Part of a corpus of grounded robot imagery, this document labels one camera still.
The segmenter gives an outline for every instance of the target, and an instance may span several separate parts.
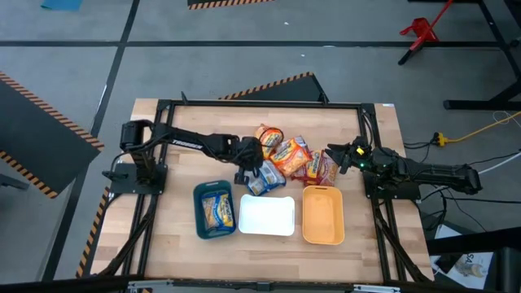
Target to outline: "yellow cable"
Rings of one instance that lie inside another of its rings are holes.
[[[521,115],[521,112],[517,112],[517,113],[515,113],[514,115],[512,115],[512,116],[508,116],[508,117],[506,117],[506,118],[503,119],[503,120],[499,120],[499,121],[496,122],[496,123],[492,123],[492,124],[490,124],[490,125],[487,125],[487,126],[483,127],[482,129],[478,129],[478,130],[476,130],[476,131],[473,132],[473,133],[469,133],[469,134],[467,134],[466,136],[464,136],[464,137],[462,137],[462,138],[458,138],[458,139],[450,139],[450,138],[446,138],[446,139],[445,139],[445,142],[461,142],[461,141],[463,141],[463,140],[465,140],[465,139],[467,139],[467,138],[469,138],[469,137],[471,137],[471,136],[473,136],[473,135],[476,135],[476,134],[478,134],[478,133],[480,133],[480,132],[482,132],[482,131],[485,131],[485,130],[487,130],[487,129],[493,127],[493,126],[496,126],[496,125],[498,125],[498,124],[500,124],[500,123],[503,123],[503,122],[505,122],[505,121],[508,121],[508,120],[510,120],[510,119],[513,119],[514,117],[519,116],[519,115]]]

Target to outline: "orange snack bag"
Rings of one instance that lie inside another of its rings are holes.
[[[275,167],[289,177],[297,169],[311,160],[308,146],[301,136],[287,140],[277,148],[275,153],[269,157]]]
[[[262,144],[262,155],[267,160],[273,149],[284,139],[284,135],[280,129],[260,125],[255,132],[255,137],[260,140]]]
[[[311,160],[306,163],[304,166],[300,167],[298,170],[296,170],[292,175],[291,179],[297,179],[297,180],[306,180],[310,178],[317,178],[318,173],[320,171],[320,162],[322,160],[322,153],[323,151],[312,151],[311,152]]]
[[[334,186],[339,166],[328,155],[324,155],[320,162],[320,170],[316,179],[306,177],[305,186]]]

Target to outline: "red tripod stand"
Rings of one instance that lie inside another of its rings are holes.
[[[440,20],[440,17],[449,9],[449,6],[453,3],[453,0],[448,0],[447,3],[445,3],[445,6],[441,10],[441,12],[438,14],[438,16],[432,21],[432,24],[429,24],[426,18],[417,18],[413,20],[413,24],[409,26],[408,28],[402,30],[400,32],[400,35],[405,35],[411,30],[416,33],[416,36],[418,36],[418,39],[414,41],[413,45],[409,47],[409,50],[407,50],[407,53],[403,57],[401,57],[400,61],[398,61],[398,65],[403,65],[407,60],[417,51],[420,51],[422,49],[422,45],[424,42],[438,42],[439,39],[432,30],[438,20]]]

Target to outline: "yellow and black hazard tape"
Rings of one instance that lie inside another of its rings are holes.
[[[101,201],[99,202],[98,211],[96,211],[96,216],[94,217],[94,222],[92,223],[92,228],[90,228],[90,231],[89,231],[89,237],[87,238],[87,244],[85,245],[85,249],[83,250],[83,253],[81,254],[80,265],[78,266],[78,269],[76,270],[76,278],[81,278],[83,276],[83,273],[85,272],[87,260],[89,259],[90,251],[92,250],[94,238],[96,237],[96,233],[98,233],[98,231],[101,230],[101,225],[99,223],[101,222],[103,214],[105,213],[105,207],[107,206],[107,203],[108,203],[109,190],[110,189],[107,186],[107,187],[105,187],[105,190],[103,191]]]
[[[40,181],[38,177],[34,176],[31,172],[29,172],[22,164],[18,163],[15,159],[13,159],[10,155],[8,155],[5,151],[0,150],[0,158],[5,160],[16,172],[22,174],[27,180],[33,183],[44,195],[47,195],[49,198],[53,199],[58,195],[58,193],[52,190],[49,186],[47,186],[44,182]]]
[[[237,6],[243,4],[253,4],[253,3],[261,3],[261,2],[273,2],[275,0],[222,0],[222,1],[212,1],[206,3],[196,3],[188,6],[189,10],[198,10],[198,9],[206,9],[206,8],[214,8],[214,7],[230,7]]]
[[[105,146],[97,138],[95,138],[92,135],[90,135],[90,133],[88,131],[84,130],[82,127],[80,127],[80,126],[76,125],[74,122],[70,121],[67,117],[63,116],[60,112],[58,112],[56,109],[51,107],[48,103],[46,103],[45,101],[40,99],[35,94],[31,93],[29,90],[25,89],[22,85],[20,85],[16,81],[14,81],[12,78],[8,77],[3,72],[0,72],[0,81],[5,82],[11,88],[13,88],[16,91],[18,91],[20,94],[22,94],[29,101],[33,102],[36,106],[40,107],[40,109],[42,109],[44,112],[46,112],[50,116],[54,117],[61,124],[63,124],[65,127],[69,128],[75,134],[77,134],[78,136],[83,138],[92,147],[98,149],[98,151],[103,151],[103,148]]]
[[[283,84],[285,84],[287,82],[296,81],[296,80],[298,80],[298,79],[300,79],[302,77],[312,77],[313,75],[314,74],[312,72],[306,72],[306,73],[297,74],[297,75],[295,75],[293,77],[283,78],[280,81],[270,82],[269,84],[266,84],[266,85],[259,85],[259,86],[256,86],[254,88],[251,88],[251,89],[240,91],[238,93],[227,94],[225,97],[220,97],[219,99],[227,100],[227,99],[240,98],[240,97],[245,96],[247,94],[255,93],[255,92],[260,91],[260,90],[267,90],[267,89],[272,88],[272,87],[277,86],[277,85],[283,85]]]

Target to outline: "chip bag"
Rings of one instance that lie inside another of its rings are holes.
[[[311,160],[308,145],[301,136],[282,142],[269,158],[287,177]]]
[[[313,151],[312,159],[291,175],[291,179],[300,180],[305,186],[333,186],[338,165],[324,150]]]
[[[207,230],[234,230],[234,217],[229,200],[230,195],[225,191],[212,192],[202,196]]]
[[[278,128],[260,125],[255,132],[255,137],[260,140],[262,144],[262,155],[267,160],[271,152],[284,139],[282,131]]]
[[[271,190],[286,185],[286,178],[275,168],[274,164],[265,160],[262,167],[259,169],[259,177],[255,178],[253,172],[246,171],[245,176],[248,176],[247,188],[252,195],[260,196]]]
[[[320,171],[316,179],[307,178],[304,181],[305,186],[334,186],[336,173],[339,170],[339,166],[334,162],[328,155],[322,157],[320,162]]]

